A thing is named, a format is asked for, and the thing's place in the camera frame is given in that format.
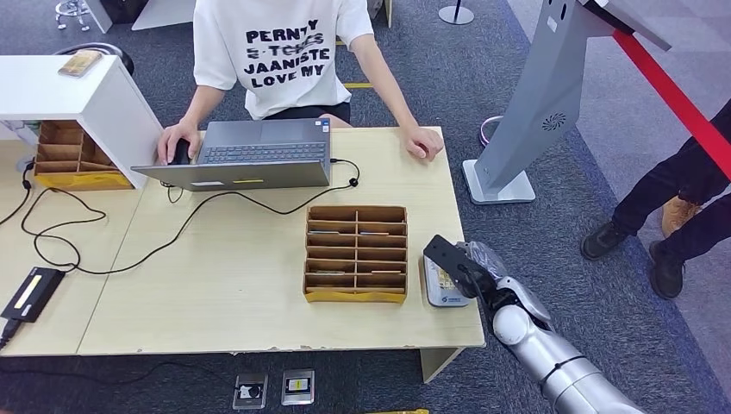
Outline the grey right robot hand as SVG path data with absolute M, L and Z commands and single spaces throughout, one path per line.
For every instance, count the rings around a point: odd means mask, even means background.
M 457 247 L 461 248 L 466 256 L 484 268 L 495 281 L 509 275 L 506 266 L 497 253 L 481 241 L 460 241 Z

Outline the person's right hand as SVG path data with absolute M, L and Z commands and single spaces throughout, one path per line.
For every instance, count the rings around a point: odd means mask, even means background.
M 188 157 L 195 158 L 201 145 L 201 135 L 196 123 L 181 120 L 164 129 L 157 144 L 158 158 L 162 165 L 167 165 L 174 159 L 177 145 L 181 141 L 188 143 Z

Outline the person's left hand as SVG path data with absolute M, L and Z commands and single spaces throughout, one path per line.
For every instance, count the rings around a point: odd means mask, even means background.
M 440 134 L 432 129 L 420 126 L 400 127 L 403 147 L 414 158 L 426 162 L 434 158 L 444 149 L 444 141 Z

